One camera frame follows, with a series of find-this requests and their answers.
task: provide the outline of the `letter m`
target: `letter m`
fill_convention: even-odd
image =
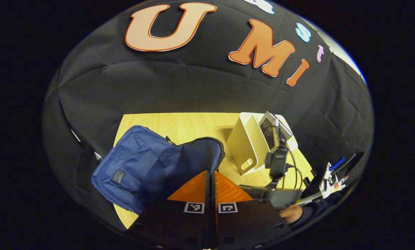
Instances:
[[[251,32],[240,48],[229,54],[229,58],[246,65],[251,62],[251,53],[255,49],[254,67],[257,68],[269,60],[263,65],[262,71],[270,76],[278,76],[279,69],[289,55],[295,52],[295,47],[289,41],[282,41],[273,46],[271,27],[257,19],[251,19],[249,23],[252,25]]]

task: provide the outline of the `light wood tabletop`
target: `light wood tabletop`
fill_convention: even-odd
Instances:
[[[169,138],[177,145],[193,141],[196,138],[210,136],[220,140],[225,147],[226,155],[219,167],[220,173],[237,185],[265,186],[271,181],[269,169],[262,169],[243,176],[240,175],[236,163],[226,145],[226,139],[238,119],[239,113],[126,114],[121,120],[113,145],[115,146],[125,132],[134,125],[147,127],[163,137],[169,136]],[[299,171],[301,171],[303,178],[308,177],[312,180],[313,175],[311,173],[311,166],[300,150],[293,150],[292,155],[295,158],[295,164]],[[287,157],[287,163],[293,165],[292,158],[289,155]],[[295,174],[294,168],[288,169],[287,175],[285,176],[284,188],[294,188]],[[296,188],[299,188],[300,185],[301,189],[306,187],[300,180],[300,175],[298,175]],[[136,218],[138,218],[138,215],[115,204],[114,207],[125,227],[130,228]]]

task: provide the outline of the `black fabric backdrop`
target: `black fabric backdrop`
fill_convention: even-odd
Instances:
[[[102,157],[109,152],[123,114],[269,110],[284,116],[311,166],[323,168],[328,161],[370,151],[374,125],[367,85],[312,27],[278,5],[271,15],[244,1],[206,1],[218,9],[206,14],[185,46],[141,52],[125,44],[132,13],[168,3],[150,31],[168,36],[181,19],[184,2],[148,1],[123,11],[83,39],[53,76],[45,98],[44,144],[59,182],[78,204],[125,230],[113,206],[90,183],[98,164],[91,152]],[[228,59],[248,35],[251,18],[273,28],[274,43],[287,40],[295,46],[277,77]],[[295,33],[297,22],[312,32],[308,43]],[[325,54],[317,63],[319,44]],[[302,59],[310,67],[289,87],[286,80]],[[347,185],[360,176],[368,155],[349,174]]]
[[[59,62],[98,24],[133,4],[0,2],[0,249],[139,248],[100,226],[63,191],[47,162],[40,133],[43,97]],[[415,189],[408,188],[415,187],[415,136],[389,136],[415,134],[415,84],[408,84],[415,83],[415,3],[282,4],[344,45],[368,80],[380,131],[367,171],[349,199],[283,247],[322,248],[329,237],[333,245],[349,249],[415,247]],[[401,77],[409,72],[414,74]],[[44,119],[57,119],[60,127],[61,106],[58,98],[52,102],[57,102],[56,115]],[[52,133],[56,131],[64,131],[65,140],[74,139],[65,129]],[[69,152],[63,157],[78,161],[82,144],[67,147],[79,155]],[[87,153],[89,159],[83,162],[90,163],[90,148]],[[413,185],[404,188],[407,182]]]

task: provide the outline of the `blue pen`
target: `blue pen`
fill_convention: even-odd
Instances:
[[[332,165],[329,170],[333,171],[335,168],[337,168],[340,164],[342,164],[345,160],[345,157],[342,156],[342,158],[340,160],[338,160],[336,163],[334,163],[334,165]]]

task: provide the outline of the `person's arm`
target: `person's arm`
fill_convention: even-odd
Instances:
[[[281,217],[285,218],[286,222],[293,230],[296,230],[312,221],[315,217],[321,215],[331,206],[335,206],[348,190],[349,187],[346,187],[330,194],[325,199],[318,202],[310,202],[303,207],[296,204],[291,205],[286,209],[280,210],[279,214]]]

